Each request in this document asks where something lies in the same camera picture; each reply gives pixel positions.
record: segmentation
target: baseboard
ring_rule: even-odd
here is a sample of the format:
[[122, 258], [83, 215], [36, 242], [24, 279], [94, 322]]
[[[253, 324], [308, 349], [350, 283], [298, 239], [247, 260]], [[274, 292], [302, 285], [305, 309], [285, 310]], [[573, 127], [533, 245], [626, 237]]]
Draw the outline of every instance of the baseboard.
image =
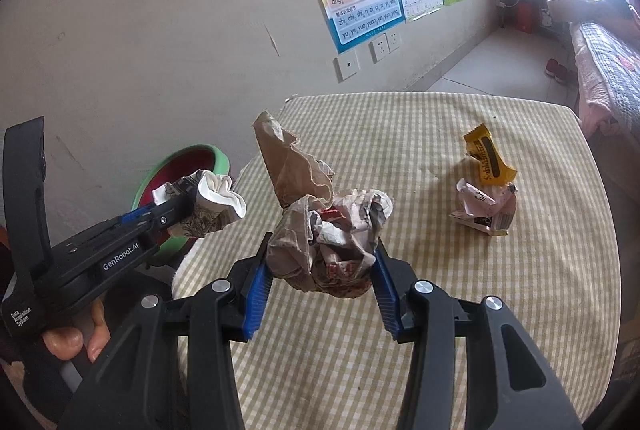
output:
[[464, 42], [460, 47], [453, 51], [449, 56], [444, 58], [441, 62], [435, 64], [429, 72], [423, 77], [417, 80], [413, 85], [407, 87], [407, 90], [424, 91], [428, 90], [435, 82], [437, 82], [444, 74], [448, 73], [455, 64], [457, 64], [462, 58], [471, 52], [471, 49], [476, 47], [482, 40], [487, 38], [496, 27], [487, 27], [478, 31], [469, 40]]

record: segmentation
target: crumpled wrapper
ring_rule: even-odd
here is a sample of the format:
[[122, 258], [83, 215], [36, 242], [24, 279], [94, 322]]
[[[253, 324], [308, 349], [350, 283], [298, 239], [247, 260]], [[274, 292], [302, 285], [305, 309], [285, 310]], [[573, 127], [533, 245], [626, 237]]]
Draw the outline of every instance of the crumpled wrapper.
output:
[[193, 215], [167, 229], [171, 236], [203, 238], [226, 225], [242, 219], [246, 214], [244, 199], [231, 190], [231, 177], [217, 175], [209, 170], [197, 170], [175, 183], [165, 183], [153, 190], [156, 204], [195, 188]]
[[334, 194], [333, 170], [302, 152], [298, 138], [268, 113], [254, 123], [282, 219], [267, 244], [273, 275], [304, 292], [357, 298], [371, 286], [369, 270], [391, 198], [379, 190]]
[[516, 213], [517, 189], [513, 183], [485, 187], [482, 191], [460, 179], [456, 190], [463, 209], [453, 212], [450, 217], [487, 235], [507, 235], [506, 230]]

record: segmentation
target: blue gripper pad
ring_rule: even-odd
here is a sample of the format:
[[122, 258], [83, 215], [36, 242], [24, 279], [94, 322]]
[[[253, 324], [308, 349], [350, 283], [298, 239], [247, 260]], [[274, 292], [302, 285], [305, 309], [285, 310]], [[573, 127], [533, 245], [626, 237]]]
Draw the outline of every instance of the blue gripper pad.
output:
[[400, 300], [379, 250], [376, 250], [376, 261], [371, 267], [371, 283], [385, 329], [397, 341], [402, 328]]
[[262, 261], [255, 272], [254, 280], [249, 288], [249, 294], [246, 297], [242, 334], [247, 340], [250, 340], [255, 331], [260, 328], [272, 282], [273, 275], [264, 261]]

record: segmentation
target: gingham tablecloth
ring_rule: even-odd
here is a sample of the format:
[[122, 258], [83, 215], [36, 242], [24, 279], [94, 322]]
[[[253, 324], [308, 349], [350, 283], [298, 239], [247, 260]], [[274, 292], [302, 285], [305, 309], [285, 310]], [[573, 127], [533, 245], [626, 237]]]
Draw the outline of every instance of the gingham tablecloth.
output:
[[[302, 150], [335, 170], [334, 188], [378, 188], [395, 201], [382, 239], [451, 296], [503, 298], [585, 418], [609, 381], [620, 319], [620, 268], [607, 198], [574, 114], [562, 106], [472, 94], [380, 92], [296, 98], [277, 115]], [[456, 182], [477, 179], [463, 134], [485, 122], [518, 169], [518, 211], [504, 237], [453, 222]], [[194, 294], [256, 253], [280, 219], [262, 157], [236, 187], [246, 217], [185, 259], [174, 296]], [[249, 429], [395, 427], [412, 347], [385, 332], [373, 291], [355, 300], [274, 280], [260, 331], [233, 344]], [[180, 360], [186, 373], [186, 341]], [[452, 428], [464, 425], [466, 370], [456, 360]]]

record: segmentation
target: yellow candy wrapper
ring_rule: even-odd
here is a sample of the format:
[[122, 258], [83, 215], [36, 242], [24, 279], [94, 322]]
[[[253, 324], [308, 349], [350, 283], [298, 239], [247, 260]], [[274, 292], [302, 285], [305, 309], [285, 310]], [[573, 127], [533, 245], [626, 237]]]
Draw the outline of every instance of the yellow candy wrapper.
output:
[[482, 185], [505, 186], [516, 178], [518, 171], [502, 161], [484, 123], [466, 134], [465, 141], [468, 154], [480, 162]]

